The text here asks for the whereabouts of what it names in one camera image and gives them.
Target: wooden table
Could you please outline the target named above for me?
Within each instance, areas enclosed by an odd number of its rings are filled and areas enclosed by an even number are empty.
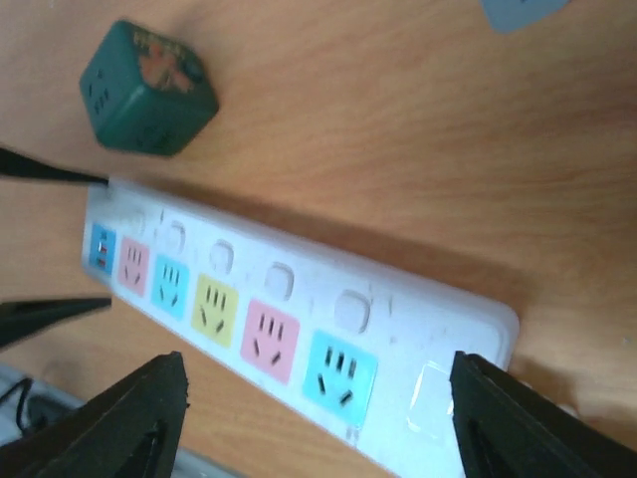
[[[126,16],[190,43],[222,110],[169,161],[95,142],[78,79]],[[512,371],[637,448],[637,8],[509,36],[478,0],[23,0],[0,6],[0,142],[124,176],[512,305]],[[86,191],[2,181],[0,299],[102,293]],[[252,476],[382,472],[125,304],[0,357],[91,397],[157,354],[183,444]]]

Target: wood grain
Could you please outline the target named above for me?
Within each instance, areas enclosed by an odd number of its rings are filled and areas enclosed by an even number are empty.
[[[222,109],[169,161],[101,149],[78,92],[128,17],[191,44]],[[637,448],[637,9],[577,0],[509,36],[479,2],[0,5],[0,142],[124,176],[512,305],[513,373]],[[100,292],[86,192],[2,181],[0,299]],[[382,472],[141,314],[0,357],[88,398],[184,352],[183,444],[251,476]]]

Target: cube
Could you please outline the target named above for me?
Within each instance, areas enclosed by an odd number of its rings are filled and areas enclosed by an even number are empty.
[[[115,22],[80,79],[104,147],[171,156],[219,110],[201,60],[188,47]]]

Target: tabletop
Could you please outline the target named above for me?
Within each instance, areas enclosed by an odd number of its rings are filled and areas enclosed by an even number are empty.
[[[178,156],[102,149],[78,88],[125,17],[191,45],[221,110]],[[497,299],[512,374],[637,448],[637,8],[573,0],[511,35],[478,0],[0,5],[0,142]],[[86,189],[3,180],[0,300],[104,288]],[[0,360],[90,398],[182,351],[182,444],[251,476],[383,476],[115,301]]]

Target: black cable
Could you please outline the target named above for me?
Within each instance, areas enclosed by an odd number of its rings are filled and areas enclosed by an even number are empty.
[[[11,396],[22,388],[20,392],[20,398],[18,399],[18,407],[16,408],[16,425],[20,428],[20,431],[24,435],[27,431],[27,427],[22,423],[22,415],[24,413],[24,405],[27,401],[27,396],[29,395],[29,391],[31,391],[31,387],[33,386],[33,379],[29,377],[22,378],[20,381],[14,383],[11,388],[5,391],[2,396],[0,396],[0,406],[4,405],[6,401],[11,398]]]

